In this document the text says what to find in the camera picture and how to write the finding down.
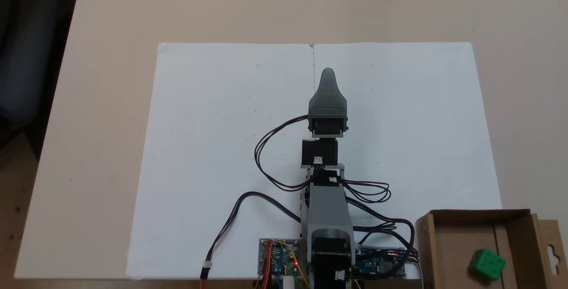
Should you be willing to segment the wide ribbed grey gripper finger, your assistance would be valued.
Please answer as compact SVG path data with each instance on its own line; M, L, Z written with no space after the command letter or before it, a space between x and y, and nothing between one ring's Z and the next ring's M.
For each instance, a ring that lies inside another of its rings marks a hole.
M309 119L346 119L347 99L339 90L335 71L323 69L318 89L308 104Z

